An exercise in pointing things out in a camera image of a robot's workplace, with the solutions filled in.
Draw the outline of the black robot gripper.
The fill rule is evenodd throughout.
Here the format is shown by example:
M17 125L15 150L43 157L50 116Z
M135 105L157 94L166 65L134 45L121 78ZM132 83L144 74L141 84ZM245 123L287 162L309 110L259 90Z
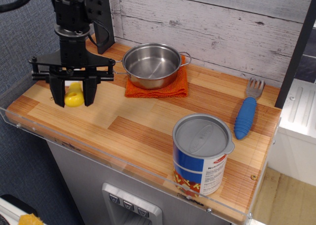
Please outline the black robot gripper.
M93 104L97 85L101 81L113 81L115 61L90 53L86 39L91 36L91 25L79 31L70 31L54 25L59 36L60 49L54 53L33 56L33 80L49 80L55 104L65 106L65 81L83 80L85 106Z

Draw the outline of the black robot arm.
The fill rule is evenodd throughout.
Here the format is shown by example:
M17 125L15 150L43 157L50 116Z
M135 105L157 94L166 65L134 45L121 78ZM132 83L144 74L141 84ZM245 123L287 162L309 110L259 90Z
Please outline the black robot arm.
M112 29L102 18L109 10L109 0L52 0L56 14L55 33L59 36L60 48L50 54L33 56L32 78L45 80L55 104L65 105L65 82L82 81L84 104L94 102L97 85L114 79L115 60L90 53L86 40L91 39L92 24L103 28L107 37L96 46L107 48L113 44Z

